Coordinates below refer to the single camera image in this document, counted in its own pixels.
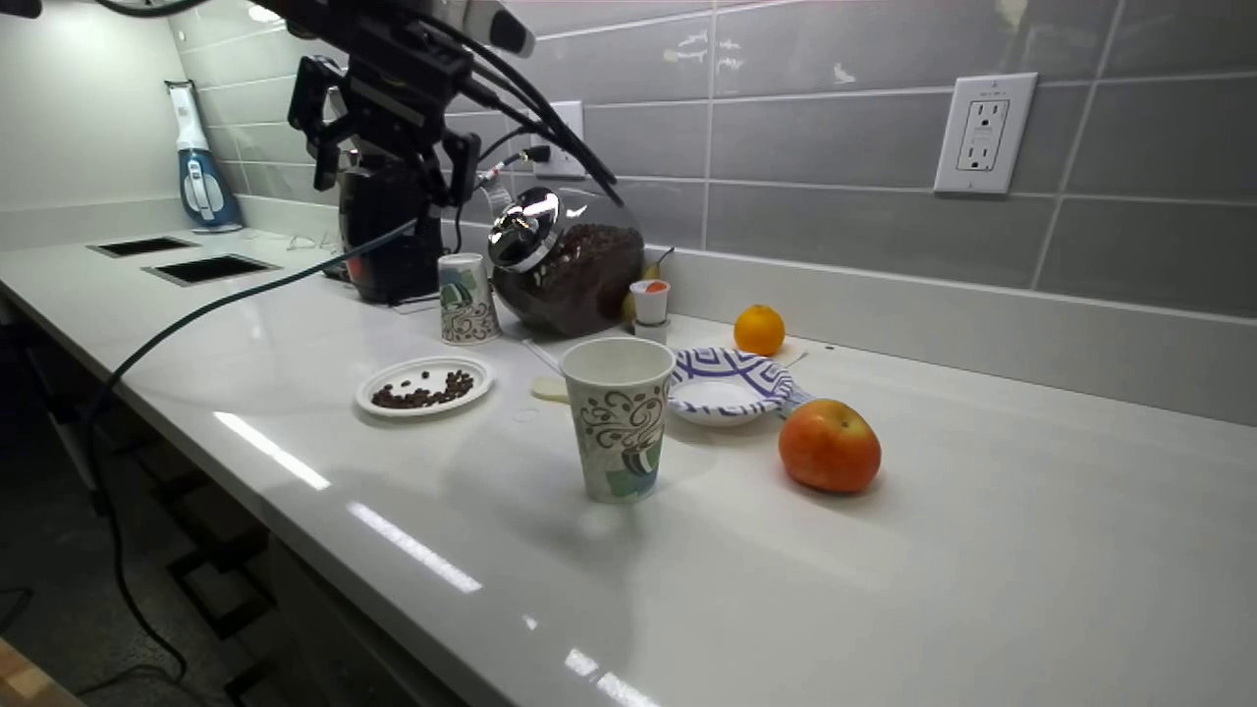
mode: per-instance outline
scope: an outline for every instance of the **white countertop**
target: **white countertop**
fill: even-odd
[[[309,264],[283,235],[206,238]],[[248,273],[173,285],[84,244],[5,252],[0,281],[119,365]],[[727,340],[675,316],[672,340]],[[862,498],[799,489],[775,422],[672,422],[635,507],[582,493],[534,346],[465,346],[487,401],[375,420],[355,383],[448,352],[434,302],[307,278],[215,308],[135,401],[401,642],[428,633],[514,703],[1184,707],[1257,693],[1257,429],[790,340],[803,387],[884,439]]]

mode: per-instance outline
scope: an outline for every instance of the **white paper cup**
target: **white paper cup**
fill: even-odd
[[[499,333],[487,260],[478,252],[440,253],[436,273],[440,273],[440,336],[473,340],[473,336]]]
[[[672,297],[672,281],[667,278],[635,278],[629,285],[634,293],[634,316],[644,327],[659,327],[667,323],[667,297]]]
[[[587,340],[557,361],[588,498],[629,502],[658,481],[672,365],[672,350],[644,336]]]

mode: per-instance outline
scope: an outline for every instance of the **electrical outlet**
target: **electrical outlet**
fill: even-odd
[[[549,100],[555,113],[587,140],[587,108],[582,100]],[[587,168],[578,157],[571,157],[563,146],[549,146],[549,160],[534,164],[537,175],[563,175],[563,180],[582,180]]]
[[[1036,75],[955,82],[936,191],[1011,191]]]

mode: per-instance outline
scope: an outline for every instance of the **small plate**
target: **small plate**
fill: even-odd
[[[765,358],[743,350],[675,350],[667,408],[693,422],[731,429],[803,403],[807,392]]]
[[[355,401],[375,414],[440,414],[478,401],[493,383],[497,371],[476,358],[414,358],[375,371]]]

